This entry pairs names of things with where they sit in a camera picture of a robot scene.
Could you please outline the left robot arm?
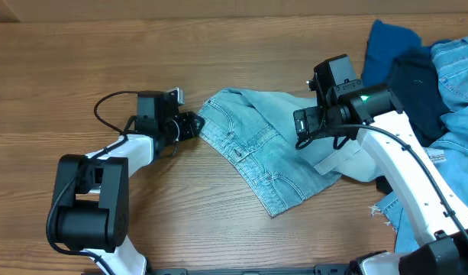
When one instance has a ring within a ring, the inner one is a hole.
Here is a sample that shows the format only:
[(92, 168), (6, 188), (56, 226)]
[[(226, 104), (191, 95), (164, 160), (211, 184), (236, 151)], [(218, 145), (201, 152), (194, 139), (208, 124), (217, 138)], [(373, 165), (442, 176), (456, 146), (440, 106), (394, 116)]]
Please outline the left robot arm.
[(56, 252), (88, 257), (103, 274), (151, 274), (146, 256), (128, 237), (129, 179), (165, 159), (168, 147), (198, 137), (205, 124), (181, 112), (184, 92), (136, 91), (137, 113), (124, 128), (109, 127), (118, 139), (95, 152), (66, 154), (59, 160), (46, 222), (48, 244)]

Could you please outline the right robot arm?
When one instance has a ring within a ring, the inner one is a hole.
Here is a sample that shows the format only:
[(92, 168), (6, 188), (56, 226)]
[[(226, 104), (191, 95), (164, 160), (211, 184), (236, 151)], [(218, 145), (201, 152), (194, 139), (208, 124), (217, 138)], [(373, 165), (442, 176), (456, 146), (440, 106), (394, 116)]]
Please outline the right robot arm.
[(348, 264), (322, 264), (316, 274), (468, 274), (468, 207), (430, 161), (401, 102), (385, 86), (366, 88), (348, 55), (314, 68), (308, 81), (317, 105), (294, 112), (296, 149), (332, 137), (341, 149), (356, 140), (376, 161), (407, 212), (419, 248), (377, 251)]

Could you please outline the light blue denim shorts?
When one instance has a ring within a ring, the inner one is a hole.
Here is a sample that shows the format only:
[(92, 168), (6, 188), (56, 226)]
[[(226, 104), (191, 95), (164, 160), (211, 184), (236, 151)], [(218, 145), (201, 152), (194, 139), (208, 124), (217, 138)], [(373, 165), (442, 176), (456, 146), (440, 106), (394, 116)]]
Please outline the light blue denim shorts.
[(236, 168), (272, 217), (342, 176), (360, 182), (382, 176), (375, 160), (356, 141), (334, 150), (334, 140), (328, 137), (296, 149), (293, 113), (316, 105), (314, 98), (285, 92), (226, 88), (198, 113), (205, 121), (201, 138)]

